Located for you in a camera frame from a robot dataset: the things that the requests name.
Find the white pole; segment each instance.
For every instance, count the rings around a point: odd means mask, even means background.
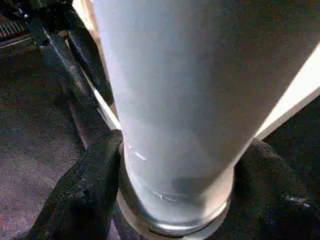
[[[138,231],[201,239],[221,223],[236,162],[319,41],[303,6],[94,2],[125,143],[119,203]]]

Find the floor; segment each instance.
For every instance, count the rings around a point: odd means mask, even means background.
[[[59,80],[37,51],[0,68],[0,239],[27,230],[84,151]]]

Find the black fabric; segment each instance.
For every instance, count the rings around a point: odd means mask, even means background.
[[[235,167],[231,206],[209,239],[319,239],[318,202],[267,143],[254,139]]]
[[[320,202],[320,96],[291,117],[265,142],[286,160]]]
[[[59,180],[26,239],[107,238],[118,191],[119,130],[90,146]]]

